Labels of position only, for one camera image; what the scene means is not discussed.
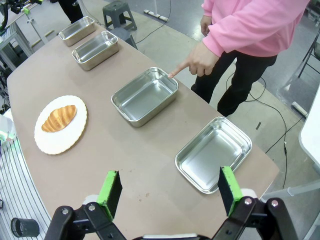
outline black pants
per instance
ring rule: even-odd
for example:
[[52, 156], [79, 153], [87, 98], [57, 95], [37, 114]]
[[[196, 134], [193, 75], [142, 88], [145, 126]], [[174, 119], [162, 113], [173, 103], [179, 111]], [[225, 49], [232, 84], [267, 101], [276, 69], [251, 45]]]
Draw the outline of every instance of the black pants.
[[212, 73], [201, 77], [197, 76], [191, 90], [210, 103], [217, 83], [235, 58], [235, 72], [231, 86], [218, 103], [217, 110], [225, 117], [233, 114], [239, 104], [247, 99], [252, 84], [262, 76], [267, 67], [275, 64], [277, 56], [257, 57], [238, 51], [224, 52], [213, 67]]
[[64, 13], [69, 18], [72, 24], [84, 17], [79, 4], [75, 6], [72, 5], [75, 1], [76, 0], [59, 0], [59, 4], [62, 10], [64, 11]]

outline croissant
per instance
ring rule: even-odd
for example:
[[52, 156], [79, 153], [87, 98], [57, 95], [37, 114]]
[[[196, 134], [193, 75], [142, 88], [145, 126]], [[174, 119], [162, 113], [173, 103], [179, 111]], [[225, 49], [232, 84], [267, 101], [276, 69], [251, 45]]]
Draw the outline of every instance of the croissant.
[[54, 133], [64, 129], [75, 117], [75, 105], [68, 105], [53, 110], [41, 129], [47, 133]]

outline hand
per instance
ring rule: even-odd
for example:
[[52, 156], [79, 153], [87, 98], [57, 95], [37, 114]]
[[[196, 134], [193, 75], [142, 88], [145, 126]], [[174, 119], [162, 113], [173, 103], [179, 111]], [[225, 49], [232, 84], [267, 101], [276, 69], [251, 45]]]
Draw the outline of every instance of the hand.
[[209, 33], [209, 25], [212, 25], [212, 18], [210, 16], [203, 16], [200, 22], [201, 33], [206, 37]]
[[198, 43], [189, 56], [173, 70], [168, 77], [173, 78], [186, 67], [192, 75], [209, 75], [212, 72], [219, 57], [210, 51], [203, 42]]

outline stainless steel tray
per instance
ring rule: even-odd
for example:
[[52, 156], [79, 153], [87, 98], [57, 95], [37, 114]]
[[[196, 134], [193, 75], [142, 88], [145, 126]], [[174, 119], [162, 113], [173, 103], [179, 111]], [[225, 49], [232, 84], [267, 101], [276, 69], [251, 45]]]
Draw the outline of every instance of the stainless steel tray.
[[111, 101], [133, 126], [141, 127], [176, 98], [178, 83], [151, 67], [119, 89]]
[[72, 51], [72, 56], [81, 68], [88, 71], [119, 51], [118, 38], [103, 31]]
[[216, 117], [175, 157], [179, 171], [198, 190], [212, 194], [218, 190], [219, 171], [233, 171], [252, 149], [250, 138], [225, 117]]
[[72, 46], [95, 30], [95, 20], [85, 16], [59, 32], [59, 37], [67, 46]]

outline pink sweatshirt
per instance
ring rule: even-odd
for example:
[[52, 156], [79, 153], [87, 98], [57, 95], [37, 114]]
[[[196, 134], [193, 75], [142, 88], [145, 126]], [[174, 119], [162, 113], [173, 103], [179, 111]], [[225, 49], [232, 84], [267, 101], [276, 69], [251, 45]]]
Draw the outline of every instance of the pink sweatshirt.
[[212, 17], [203, 43], [215, 55], [237, 50], [256, 57], [289, 48], [295, 27], [310, 0], [204, 0]]

